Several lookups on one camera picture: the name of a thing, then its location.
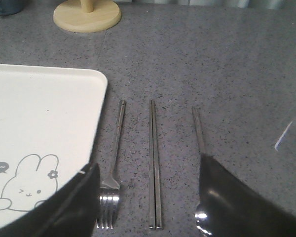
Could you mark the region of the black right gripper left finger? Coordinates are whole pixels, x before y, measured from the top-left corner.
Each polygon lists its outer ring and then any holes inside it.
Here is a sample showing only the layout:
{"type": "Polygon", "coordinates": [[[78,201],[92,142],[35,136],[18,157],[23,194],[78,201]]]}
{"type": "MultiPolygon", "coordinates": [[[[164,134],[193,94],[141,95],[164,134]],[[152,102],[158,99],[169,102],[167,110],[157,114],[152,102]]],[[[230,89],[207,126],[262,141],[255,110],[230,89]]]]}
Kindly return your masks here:
{"type": "Polygon", "coordinates": [[[0,228],[0,237],[90,237],[99,215],[100,170],[87,164],[39,207],[0,228]]]}

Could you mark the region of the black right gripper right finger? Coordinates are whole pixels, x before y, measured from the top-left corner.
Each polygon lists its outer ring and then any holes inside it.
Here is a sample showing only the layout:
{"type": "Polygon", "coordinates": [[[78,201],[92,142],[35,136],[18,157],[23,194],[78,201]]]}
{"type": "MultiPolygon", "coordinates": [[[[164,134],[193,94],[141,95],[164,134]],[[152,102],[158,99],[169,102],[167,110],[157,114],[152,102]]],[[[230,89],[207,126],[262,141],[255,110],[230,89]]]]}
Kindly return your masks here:
{"type": "Polygon", "coordinates": [[[201,155],[198,230],[203,237],[296,237],[296,217],[201,155]]]}

